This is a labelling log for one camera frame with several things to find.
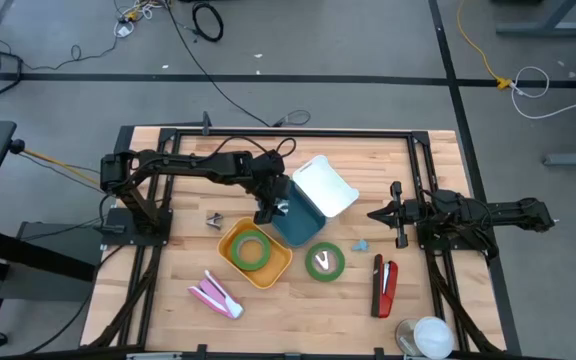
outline wooden table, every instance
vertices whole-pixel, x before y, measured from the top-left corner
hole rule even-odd
[[[135,128],[130,148],[155,149],[159,130],[157,127]],[[455,133],[430,131],[429,135],[439,187],[467,195],[468,183]],[[205,155],[223,139],[184,136],[181,153]],[[282,137],[254,139],[270,149],[275,148]],[[416,242],[414,228],[406,228],[410,246],[396,249],[396,231],[366,217],[367,212],[388,202],[389,186],[395,180],[402,182],[404,198],[414,197],[405,141],[296,139],[297,150],[284,159],[286,174],[292,174],[315,155],[326,155],[350,186],[359,190],[359,200],[330,220],[309,244],[293,250],[292,264],[272,288],[259,290],[216,250],[219,239],[234,222],[252,216],[256,210],[255,200],[238,186],[177,177],[171,204],[174,209],[171,238],[161,258],[147,350],[194,351],[198,344],[207,344],[211,352],[371,354],[373,348],[383,347],[386,354],[401,354],[394,341],[397,324],[404,319],[433,315],[426,260]],[[223,151],[234,150],[259,154],[243,140],[232,141],[223,148]],[[160,193],[163,182],[164,179],[160,179]],[[142,188],[145,193],[147,182]],[[214,212],[224,215],[221,231],[205,225],[205,219]],[[369,252],[352,252],[352,245],[361,238],[368,241]],[[331,283],[310,278],[304,266],[308,248],[321,241],[337,244],[346,257],[345,271]],[[134,247],[122,249],[99,272],[82,344],[96,338],[123,303],[134,251]],[[387,319],[370,317],[372,265],[377,253],[399,266],[396,298]],[[493,344],[505,348],[484,258],[475,251],[453,251],[453,257],[465,309]],[[240,319],[227,319],[188,293],[186,288],[204,277],[204,269],[222,280],[240,300],[245,309]],[[452,312],[445,302],[444,306],[447,322],[452,324]],[[140,312],[138,304],[129,343],[135,342]]]

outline white cable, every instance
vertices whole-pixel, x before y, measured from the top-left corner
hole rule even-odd
[[[536,94],[536,95],[528,94],[528,93],[524,92],[523,90],[521,90],[518,86],[519,77],[521,76],[521,73],[524,72],[524,70],[528,70],[528,69],[538,71],[544,76],[544,78],[546,78],[546,88],[540,94]],[[530,98],[530,99],[538,99],[538,98],[546,95],[546,93],[548,92],[548,88],[550,87],[550,78],[548,77],[548,74],[546,74],[545,71],[543,71],[542,69],[540,69],[536,66],[526,66],[526,67],[522,68],[521,70],[519,70],[519,72],[517,73],[517,77],[515,78],[515,82],[511,83],[510,87],[512,88],[512,91],[510,92],[510,97],[512,98],[512,104],[515,106],[515,109],[523,117],[531,119],[531,120],[539,120],[539,119],[549,118],[551,116],[555,116],[557,114],[560,114],[564,111],[568,111],[568,110],[576,108],[576,104],[574,104],[574,105],[567,106],[563,109],[557,110],[555,112],[552,112],[550,114],[539,115],[539,116],[526,115],[521,110],[519,110],[519,106],[517,106],[517,101],[515,100],[515,92],[517,92],[517,94],[519,94],[520,96],[525,96],[525,97]]]

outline yellow cable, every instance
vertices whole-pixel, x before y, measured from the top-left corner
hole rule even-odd
[[[464,29],[461,27],[461,8],[464,6],[465,2],[466,2],[465,0],[461,0],[461,3],[459,4],[459,9],[457,9],[457,27],[459,28],[459,32],[461,33],[461,36],[463,36],[464,39],[468,42],[468,44],[470,44],[470,46],[472,46],[475,50],[479,52],[479,54],[481,54],[481,57],[484,59],[484,65],[486,65],[486,70],[488,70],[488,73],[492,75],[492,77],[495,78],[495,80],[497,80],[497,88],[499,90],[503,90],[508,86],[510,86],[510,83],[512,83],[512,79],[502,78],[501,76],[497,76],[492,71],[490,65],[488,65],[488,58],[486,57],[484,51],[481,50],[479,46],[475,45],[475,43],[472,42],[472,40],[470,40],[468,35],[466,35]]]
[[[81,173],[80,171],[78,171],[77,169],[74,169],[74,168],[72,168],[72,167],[70,167],[70,166],[62,163],[62,162],[59,161],[59,160],[53,159],[53,158],[51,158],[51,157],[49,157],[49,156],[46,156],[46,155],[43,155],[43,154],[40,154],[40,153],[36,153],[36,152],[34,152],[34,151],[30,151],[30,150],[28,150],[28,149],[24,149],[24,152],[25,152],[26,154],[30,155],[30,156],[36,157],[37,159],[41,159],[41,160],[43,160],[43,161],[47,161],[47,162],[52,163],[52,164],[55,164],[55,165],[57,165],[57,166],[61,166],[62,168],[64,168],[64,169],[70,171],[71,173],[79,176],[80,178],[85,179],[85,180],[88,180],[88,181],[90,181],[91,183],[99,186],[99,182],[98,182],[97,180],[95,180],[95,179],[93,179],[93,178],[91,178],[91,177],[89,177],[89,176],[86,176],[86,175],[82,174],[82,173]]]

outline black metal frame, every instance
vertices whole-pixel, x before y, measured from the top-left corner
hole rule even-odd
[[[123,127],[120,132],[120,137],[117,140],[117,145],[115,147],[115,151],[117,150],[128,150],[130,139],[132,138],[132,133],[130,129]],[[157,151],[163,151],[166,142],[169,140],[173,141],[173,153],[179,152],[179,147],[181,143],[181,138],[183,136],[205,136],[206,132],[202,128],[182,128],[182,129],[171,129],[171,128],[162,128],[159,134]],[[430,138],[428,136],[427,131],[374,131],[374,130],[310,130],[310,129],[289,129],[289,128],[275,128],[275,129],[210,129],[209,136],[293,136],[293,137],[349,137],[349,138],[357,138],[357,137],[365,137],[365,138],[389,138],[389,139],[401,139],[406,141],[408,147],[408,154],[410,158],[410,165],[411,165],[411,173],[412,173],[412,180],[415,188],[415,194],[417,200],[424,201],[423,199],[423,181],[421,178],[421,171],[419,167],[419,158],[417,156],[417,147],[420,146],[422,149],[426,172],[428,175],[428,183],[430,184],[430,190],[436,191],[438,189],[437,184],[437,176],[435,173],[434,162],[432,159],[432,152],[430,150]],[[172,194],[172,183],[173,183],[173,176],[168,176],[166,179],[166,187],[164,190],[164,203],[161,206],[161,209],[167,209],[169,206],[169,199],[170,195]],[[154,199],[154,194],[157,191],[157,181],[158,179],[153,178],[150,182],[150,187],[148,189],[148,198]],[[158,262],[161,256],[161,246],[153,247],[153,259]],[[436,262],[435,253],[429,249],[424,250],[426,255],[426,263],[428,266],[428,272],[430,273],[430,266],[432,263]],[[127,296],[132,294],[134,290],[134,286],[137,283],[140,274],[141,274],[141,265],[143,263],[143,252],[144,247],[140,246],[137,249],[137,253],[135,255],[135,260],[133,262],[132,272],[130,275],[130,282],[129,282],[129,293]],[[444,251],[442,253],[442,257],[444,259],[444,266],[446,270],[446,279],[448,286],[451,289],[451,292],[457,299],[459,299],[459,291],[458,291],[458,284],[457,279],[455,276],[454,264],[452,261],[452,256],[449,251]],[[148,324],[150,321],[150,312],[152,307],[152,301],[154,297],[154,288],[155,284],[151,283],[148,289],[145,292],[145,301],[142,311],[142,317],[139,324],[139,335],[137,340],[137,346],[142,346],[145,348],[146,345],[146,337],[148,333]],[[438,289],[431,283],[431,292],[432,292],[432,301],[433,301],[433,309],[435,312],[435,316],[445,319],[444,314],[444,307],[441,299],[441,295]],[[125,345],[129,335],[129,328],[130,328],[130,318],[124,323],[123,327],[120,330],[119,341],[118,345]],[[457,339],[459,343],[459,349],[461,351],[469,351],[468,347],[468,338],[466,336],[466,332],[461,326],[461,323],[457,318],[455,318],[455,330],[457,332]],[[255,354],[255,353],[240,353],[237,354],[238,356],[242,357],[263,357],[265,355],[272,356],[272,354]],[[338,357],[337,355],[330,355],[331,357],[335,358]],[[353,359],[361,359],[361,358],[370,358],[374,359],[375,356],[352,356]]]

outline pink object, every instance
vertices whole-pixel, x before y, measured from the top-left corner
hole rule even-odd
[[[206,279],[199,282],[199,287],[191,286],[188,291],[214,311],[231,319],[238,319],[244,308],[226,292],[210,271],[205,270],[204,274]]]

